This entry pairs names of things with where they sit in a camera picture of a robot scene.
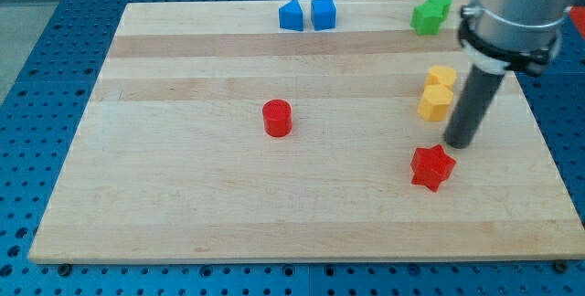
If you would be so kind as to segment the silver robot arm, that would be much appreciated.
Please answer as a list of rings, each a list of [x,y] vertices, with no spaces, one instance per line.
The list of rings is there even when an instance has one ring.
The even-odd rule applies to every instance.
[[[443,140],[468,147],[508,71],[538,77],[559,53],[561,26],[575,0],[471,0],[458,40],[472,60]]]

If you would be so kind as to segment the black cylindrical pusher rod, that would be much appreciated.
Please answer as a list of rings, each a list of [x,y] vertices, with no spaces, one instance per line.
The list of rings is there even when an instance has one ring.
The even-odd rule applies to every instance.
[[[465,149],[472,143],[504,77],[504,72],[488,73],[472,65],[443,133],[443,140],[448,145]]]

